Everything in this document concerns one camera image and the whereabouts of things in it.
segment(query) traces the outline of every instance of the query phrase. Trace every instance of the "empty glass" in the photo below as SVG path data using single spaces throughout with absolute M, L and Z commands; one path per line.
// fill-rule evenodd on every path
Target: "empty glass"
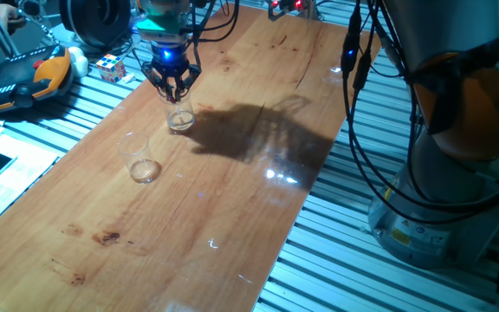
M 142 133 L 129 133 L 120 139 L 117 149 L 126 168 L 137 183 L 152 182 L 159 175 L 159 164 L 149 150 L 149 139 Z
M 194 124 L 194 111 L 191 108 L 190 91 L 181 101 L 171 103 L 164 94 L 159 98 L 165 104 L 166 122 L 173 131 L 186 131 Z

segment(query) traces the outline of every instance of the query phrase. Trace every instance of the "wire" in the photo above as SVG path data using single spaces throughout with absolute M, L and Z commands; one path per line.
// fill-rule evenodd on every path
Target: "wire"
M 223 9 L 223 14 L 225 16 L 229 16 L 230 15 L 229 0 L 224 0 L 224 2 L 226 3 L 226 9 L 227 9 L 226 11 L 224 10 L 223 0 L 218 0 L 218 2 L 221 4 L 221 9 Z
M 226 26 L 230 25 L 234 21 L 235 14 L 230 17 L 230 19 L 228 20 L 228 22 L 223 23 L 223 24 L 218 25 L 218 26 L 209 27 L 208 29 L 201 29 L 201 31 L 211 31 L 211 30 L 221 29 L 223 27 L 226 27 Z
M 375 72 L 375 74 L 381 75 L 381 76 L 383 76 L 385 78 L 400 78 L 400 77 L 403 77 L 403 75 L 401 75 L 401 74 L 397 74 L 397 75 L 383 74 L 383 73 L 379 72 L 373 65 L 371 65 L 371 69 L 373 70 L 373 72 Z
M 235 2 L 234 2 L 234 13 L 232 15 L 232 17 L 234 18 L 234 20 L 232 21 L 232 25 L 230 26 L 230 29 L 229 29 L 229 31 L 226 34 L 224 34 L 222 37 L 217 38 L 217 39 L 201 39 L 200 42 L 220 42 L 220 41 L 226 39 L 226 37 L 230 36 L 230 34 L 232 33 L 232 31 L 236 27 L 236 23 L 238 21 L 238 11 L 239 11 L 239 9 L 240 9 L 240 0 L 235 0 Z
M 371 17 L 371 12 L 367 13 L 367 16 L 365 17 L 365 21 L 363 22 L 363 25 L 361 26 L 360 32 L 363 31 L 363 29 L 365 28 L 365 25 L 367 25 L 367 21 L 369 20 L 369 17 Z
M 361 165 L 359 158 L 357 156 L 357 153 L 355 152 L 355 147 L 359 145 L 359 142 L 357 141 L 357 138 L 354 137 L 355 133 L 353 132 L 353 115 L 355 113 L 355 107 L 356 107 L 356 100 L 355 99 L 357 99 L 359 91 L 356 91 L 356 93 L 354 94 L 354 102 L 353 102 L 352 108 L 350 109 L 349 99 L 347 96 L 348 90 L 347 90 L 347 78 L 346 77 L 342 78 L 342 87 L 343 87 L 343 93 L 344 93 L 344 102 L 346 103 L 345 107 L 346 107 L 347 123 L 348 123 L 348 128 L 350 129 L 350 150 L 352 152 L 353 159 L 355 159 L 355 163 L 356 163 L 356 165 L 361 173 L 361 176 L 363 177 L 363 179 L 365 180 L 367 185 L 371 188 L 371 190 L 374 192 L 374 194 L 383 202 L 384 205 L 386 205 L 390 210 L 394 211 L 394 213 L 396 213 L 397 215 L 399 215 L 402 218 L 406 218 L 410 221 L 417 222 L 420 224 L 432 224 L 432 225 L 454 223 L 457 221 L 465 220 L 466 218 L 471 218 L 471 217 L 475 216 L 476 214 L 483 212 L 483 211 L 479 210 L 479 211 L 475 211 L 475 212 L 472 212 L 470 214 L 466 214 L 466 215 L 463 215 L 461 217 L 457 217 L 457 218 L 453 218 L 453 219 L 430 221 L 430 220 L 423 220 L 423 219 L 414 218 L 412 216 L 408 216 L 405 213 L 401 212 L 400 210 L 396 209 L 396 207 L 394 207 L 392 204 L 390 204 L 384 198 L 384 196 L 379 193 L 377 188 L 373 185 L 373 183 L 371 182 L 371 180 L 367 176 L 365 170 L 363 170 L 363 166 Z
M 370 36 L 373 35 L 373 32 L 374 32 L 374 27 L 375 27 L 376 23 L 373 24 L 372 26 L 372 31 L 371 31 L 371 34 Z M 370 54 L 370 46 L 367 47 L 367 50 L 366 50 L 366 53 Z M 375 173 L 375 175 L 377 175 L 377 177 L 387 186 L 389 187 L 390 189 L 392 189 L 395 193 L 397 193 L 400 197 L 408 200 L 409 202 L 415 204 L 415 205 L 419 205 L 419 206 L 422 206 L 422 207 L 425 207 L 425 208 L 429 208 L 429 209 L 432 209 L 432 210 L 436 210 L 436 211 L 445 211 L 445 212 L 449 212 L 449 213 L 466 213 L 466 212 L 469 212 L 470 210 L 472 209 L 475 209 L 474 212 L 472 213 L 469 213 L 469 214 L 464 214 L 462 215 L 461 217 L 458 217 L 458 218 L 453 218 L 453 219 L 448 219 L 448 220 L 438 220 L 438 221 L 424 221 L 424 220 L 418 220 L 418 219 L 413 219 L 413 218 L 409 218 L 411 221 L 413 220 L 416 220 L 418 222 L 422 222 L 424 224 L 444 224 L 444 223 L 451 223 L 451 222 L 456 222 L 456 221 L 459 221 L 459 220 L 463 220 L 463 219 L 466 219 L 466 218 L 470 218 L 478 213 L 481 213 L 481 212 L 484 212 L 484 211 L 487 211 L 489 209 L 492 209 L 493 205 L 495 205 L 496 203 L 499 202 L 499 192 L 496 192 L 490 196 L 488 196 L 487 198 L 483 198 L 483 199 L 480 199 L 480 200 L 477 200 L 477 201 L 473 201 L 473 202 L 469 202 L 469 203 L 460 203 L 460 204 L 440 204 L 440 203 L 432 203 L 432 202 L 421 202 L 421 201 L 417 201 L 415 198 L 411 198 L 409 197 L 407 194 L 403 193 L 402 191 L 400 191 L 397 187 L 395 187 L 394 185 L 392 185 L 391 182 L 389 182 L 388 180 L 386 180 L 386 178 L 384 178 L 384 176 L 382 176 L 382 174 L 376 169 L 376 167 L 371 163 L 371 161 L 369 160 L 369 158 L 366 156 L 366 154 L 364 153 L 363 149 L 361 148 L 360 146 L 360 143 L 358 142 L 357 140 L 357 137 L 355 135 L 355 132 L 353 130 L 353 112 L 350 110 L 349 108 L 349 99 L 347 98 L 347 79 L 349 78 L 349 72 L 345 72 L 344 75 L 342 76 L 343 77 L 343 81 L 345 81 L 344 83 L 344 101 L 345 101 L 345 107 L 347 109 L 347 122 L 348 122 L 348 127 L 349 127 L 349 139 L 350 139 L 350 147 L 353 149 L 353 157 L 354 157 L 354 160 L 358 166 L 358 168 L 360 169 L 360 172 L 361 174 L 363 175 L 363 178 L 366 180 L 366 182 L 369 184 L 369 186 L 372 188 L 372 190 L 374 191 L 374 193 L 389 207 L 391 208 L 392 210 L 394 210 L 397 214 L 399 214 L 400 216 L 404 217 L 401 213 L 401 211 L 398 211 L 396 208 L 394 208 L 393 206 L 391 206 L 389 203 L 387 203 L 387 201 L 384 199 L 384 197 L 382 195 L 380 195 L 380 193 L 376 190 L 376 188 L 374 188 L 373 184 L 370 183 L 368 177 L 366 176 L 365 172 L 362 170 L 361 168 L 361 163 L 359 161 L 359 158 L 357 157 L 357 153 L 355 153 L 355 148 L 357 147 L 357 149 L 359 150 L 360 154 L 361 154 L 361 157 L 363 158 L 363 160 L 366 162 L 367 166 L 369 166 L 371 168 L 371 170 Z M 359 93 L 360 89 L 356 89 L 355 90 L 355 96 L 354 96 L 354 103 L 353 103 L 353 106 L 352 106 L 352 110 L 355 109 L 356 107 L 356 104 L 357 104 L 357 95 Z

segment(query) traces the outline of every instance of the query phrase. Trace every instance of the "wooden table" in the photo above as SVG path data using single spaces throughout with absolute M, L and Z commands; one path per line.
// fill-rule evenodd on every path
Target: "wooden table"
M 345 33 L 242 7 L 200 45 L 186 135 L 137 88 L 0 217 L 0 311 L 250 311 L 345 118 Z M 131 131 L 151 184 L 116 152 Z

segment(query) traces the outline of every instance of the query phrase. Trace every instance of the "dark mark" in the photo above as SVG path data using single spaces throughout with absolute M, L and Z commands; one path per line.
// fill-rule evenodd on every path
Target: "dark mark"
M 305 67 L 305 71 L 303 72 L 303 75 L 301 76 L 300 81 L 298 81 L 298 85 L 295 86 L 297 89 L 300 86 L 301 81 L 305 77 L 305 74 L 308 72 L 309 69 L 309 64 L 311 64 L 311 60 L 313 60 L 314 54 L 315 54 L 315 47 L 317 46 L 317 38 L 315 38 L 315 41 L 313 42 L 313 49 L 311 50 L 311 56 L 309 57 L 308 65 Z
M 106 236 L 103 237 L 103 243 L 113 240 L 116 241 L 117 239 L 120 238 L 120 234 L 116 232 L 108 232 Z
M 101 238 L 98 234 L 94 234 L 92 236 L 92 239 L 96 243 L 102 244 L 104 246 L 109 246 L 109 245 L 112 245 L 112 244 L 117 244 L 119 238 L 120 238 L 120 234 L 119 233 L 115 233 L 115 232 L 107 232 L 103 238 Z
M 75 274 L 75 281 L 80 285 L 83 285 L 84 282 L 86 282 L 86 276 L 84 276 L 83 274 Z
M 284 43 L 284 41 L 286 40 L 287 37 L 288 36 L 284 35 L 284 38 L 282 38 L 282 41 L 280 43 L 278 43 L 279 47 Z

